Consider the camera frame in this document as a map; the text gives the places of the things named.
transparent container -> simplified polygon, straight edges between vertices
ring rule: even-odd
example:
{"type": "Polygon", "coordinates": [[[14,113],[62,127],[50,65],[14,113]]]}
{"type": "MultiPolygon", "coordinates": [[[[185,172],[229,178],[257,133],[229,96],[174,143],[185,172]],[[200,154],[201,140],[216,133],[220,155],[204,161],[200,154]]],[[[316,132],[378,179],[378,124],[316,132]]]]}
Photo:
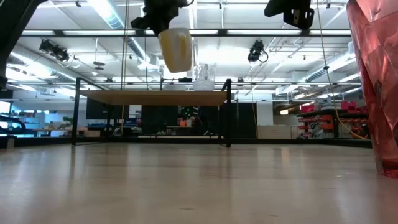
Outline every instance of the transparent container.
{"type": "Polygon", "coordinates": [[[216,68],[213,65],[197,65],[192,70],[193,90],[213,91],[216,79],[216,68]]]}

floor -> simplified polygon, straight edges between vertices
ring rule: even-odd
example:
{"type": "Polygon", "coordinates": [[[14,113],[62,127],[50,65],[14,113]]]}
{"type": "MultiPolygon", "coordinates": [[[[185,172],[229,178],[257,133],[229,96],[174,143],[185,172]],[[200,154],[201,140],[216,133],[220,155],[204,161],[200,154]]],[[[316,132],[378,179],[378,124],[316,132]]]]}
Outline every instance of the floor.
{"type": "Polygon", "coordinates": [[[393,223],[372,150],[90,144],[0,153],[1,223],[393,223]]]}

hanging wire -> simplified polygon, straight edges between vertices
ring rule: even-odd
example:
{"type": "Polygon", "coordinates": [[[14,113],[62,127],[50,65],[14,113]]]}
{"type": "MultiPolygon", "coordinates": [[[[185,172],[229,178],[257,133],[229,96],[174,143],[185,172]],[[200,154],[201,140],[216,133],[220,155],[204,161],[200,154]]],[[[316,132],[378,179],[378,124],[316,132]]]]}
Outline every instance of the hanging wire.
{"type": "MultiPolygon", "coordinates": [[[[127,42],[129,41],[128,36],[128,20],[130,14],[130,0],[126,0],[126,16],[124,18],[124,38],[123,38],[123,52],[122,52],[122,72],[121,72],[121,84],[120,90],[126,89],[126,60],[127,60],[127,42]]],[[[121,136],[123,136],[123,124],[124,124],[124,105],[122,105],[122,120],[121,120],[121,136]]]]}
{"type": "Polygon", "coordinates": [[[326,74],[328,75],[328,81],[329,81],[329,88],[331,91],[331,95],[332,95],[332,100],[333,100],[333,106],[335,107],[335,113],[336,113],[336,117],[338,122],[345,128],[347,129],[353,136],[356,136],[357,138],[360,138],[362,140],[365,140],[366,138],[356,134],[355,132],[353,132],[349,127],[347,127],[345,124],[343,124],[343,122],[340,120],[340,117],[338,116],[338,111],[337,111],[337,106],[336,106],[336,100],[335,100],[335,92],[333,91],[333,85],[331,84],[331,80],[330,80],[330,75],[329,75],[329,66],[328,66],[328,62],[326,60],[326,53],[325,53],[325,44],[323,43],[323,34],[322,34],[322,22],[321,22],[321,15],[319,12],[319,0],[317,0],[317,8],[318,8],[318,21],[319,21],[319,30],[321,32],[321,43],[322,43],[322,52],[323,52],[323,59],[325,61],[325,70],[326,70],[326,74]]]}
{"type": "Polygon", "coordinates": [[[253,118],[254,118],[254,125],[255,125],[255,129],[256,129],[256,138],[258,139],[259,138],[259,133],[258,133],[258,130],[257,130],[257,121],[256,121],[256,112],[254,111],[254,94],[253,94],[253,75],[252,75],[252,72],[250,72],[250,85],[251,85],[251,107],[252,107],[252,110],[253,110],[253,118]]]}

desk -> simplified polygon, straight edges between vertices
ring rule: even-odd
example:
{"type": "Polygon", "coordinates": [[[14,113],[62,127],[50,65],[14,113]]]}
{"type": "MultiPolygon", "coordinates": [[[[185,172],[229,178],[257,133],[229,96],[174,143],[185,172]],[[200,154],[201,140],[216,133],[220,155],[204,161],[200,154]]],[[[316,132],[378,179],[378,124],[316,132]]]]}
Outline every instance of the desk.
{"type": "MultiPolygon", "coordinates": [[[[39,132],[46,132],[47,134],[45,137],[51,137],[51,132],[53,132],[53,131],[63,131],[63,132],[72,133],[72,130],[64,130],[64,129],[33,129],[33,134],[35,137],[38,137],[39,132]]],[[[78,130],[78,132],[80,132],[80,133],[83,132],[83,135],[84,135],[85,131],[86,130],[82,130],[82,129],[78,130]]]]}
{"type": "MultiPolygon", "coordinates": [[[[75,107],[73,110],[73,132],[71,144],[76,145],[76,136],[77,136],[77,121],[79,114],[79,102],[80,98],[78,96],[83,95],[87,98],[91,98],[93,100],[99,101],[100,103],[104,103],[108,111],[112,108],[113,105],[154,105],[154,106],[222,106],[226,102],[225,106],[225,114],[227,116],[223,116],[221,113],[218,113],[219,124],[222,124],[220,121],[225,119],[225,141],[222,141],[221,133],[222,127],[219,125],[219,134],[218,139],[220,140],[219,144],[225,143],[226,147],[231,147],[231,99],[232,99],[232,81],[231,79],[227,79],[225,81],[224,86],[221,91],[138,91],[138,90],[106,90],[101,85],[96,85],[91,83],[84,78],[76,79],[76,97],[75,97],[75,107]],[[100,90],[80,90],[81,81],[84,80],[90,85],[94,85],[100,90]]],[[[108,118],[106,121],[106,136],[109,137],[110,127],[111,127],[111,117],[110,113],[108,113],[108,118]]]]}

red vase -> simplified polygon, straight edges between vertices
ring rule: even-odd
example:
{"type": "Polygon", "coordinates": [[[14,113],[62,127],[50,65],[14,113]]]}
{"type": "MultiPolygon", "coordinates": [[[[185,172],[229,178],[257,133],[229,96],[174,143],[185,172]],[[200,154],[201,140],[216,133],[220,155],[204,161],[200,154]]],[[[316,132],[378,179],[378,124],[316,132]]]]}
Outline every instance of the red vase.
{"type": "Polygon", "coordinates": [[[349,0],[377,171],[398,178],[398,0],[349,0]]]}

